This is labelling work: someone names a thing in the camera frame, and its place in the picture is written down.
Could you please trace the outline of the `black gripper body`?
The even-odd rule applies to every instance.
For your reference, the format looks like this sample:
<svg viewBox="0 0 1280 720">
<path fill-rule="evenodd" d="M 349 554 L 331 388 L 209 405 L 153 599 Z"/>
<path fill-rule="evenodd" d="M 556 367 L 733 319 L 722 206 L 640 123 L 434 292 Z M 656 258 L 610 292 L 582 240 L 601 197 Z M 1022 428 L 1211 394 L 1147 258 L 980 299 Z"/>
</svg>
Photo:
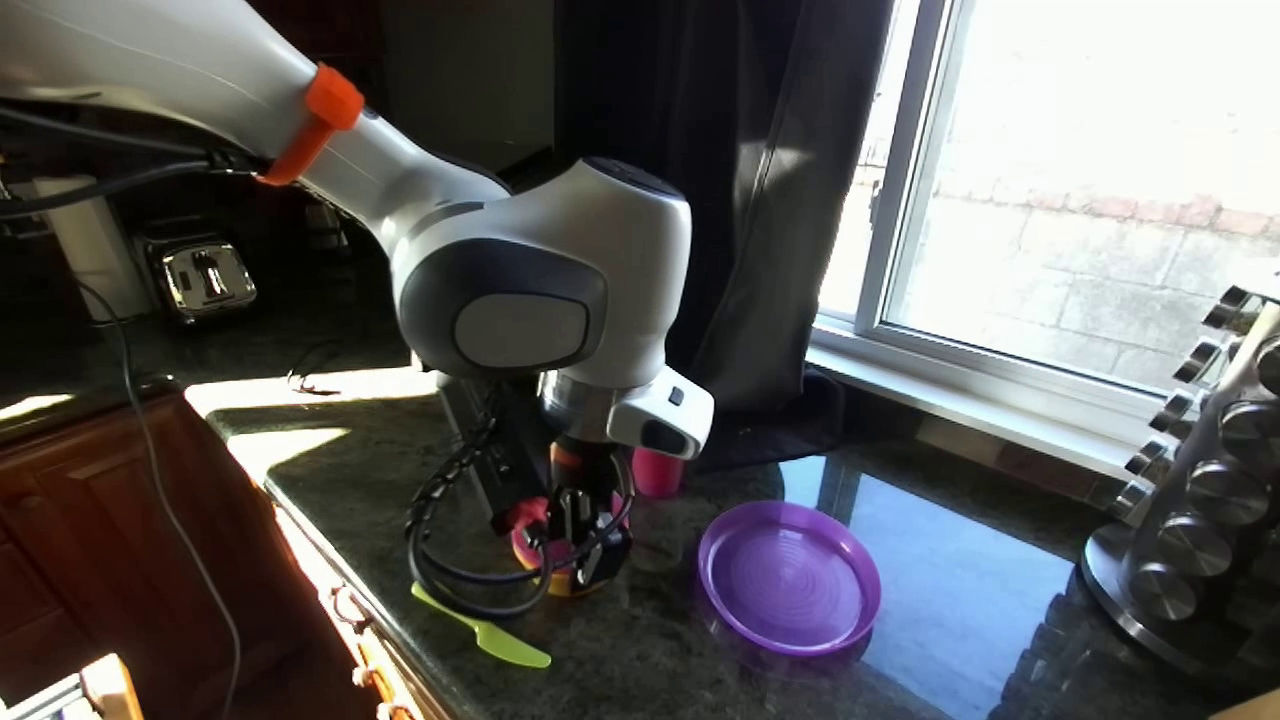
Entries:
<svg viewBox="0 0 1280 720">
<path fill-rule="evenodd" d="M 633 551 L 633 490 L 623 453 L 610 443 L 552 443 L 546 473 L 552 483 L 544 490 L 544 554 L 534 569 L 525 569 L 520 560 L 514 563 L 541 585 L 546 570 L 569 569 L 574 586 L 601 586 L 623 569 Z"/>
</svg>

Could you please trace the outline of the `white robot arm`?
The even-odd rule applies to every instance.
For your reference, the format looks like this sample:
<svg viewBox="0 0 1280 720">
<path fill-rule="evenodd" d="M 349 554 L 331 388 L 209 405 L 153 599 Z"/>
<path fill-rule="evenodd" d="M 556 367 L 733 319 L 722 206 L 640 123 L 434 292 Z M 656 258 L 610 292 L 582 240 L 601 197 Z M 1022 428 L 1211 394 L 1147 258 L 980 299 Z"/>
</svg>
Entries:
<svg viewBox="0 0 1280 720">
<path fill-rule="evenodd" d="M 446 374 L 534 370 L 572 443 L 696 457 L 716 399 L 669 362 L 693 206 L 618 158 L 513 190 L 375 116 L 249 0 L 0 0 L 0 92 L 203 126 L 361 220 L 402 343 Z"/>
</svg>

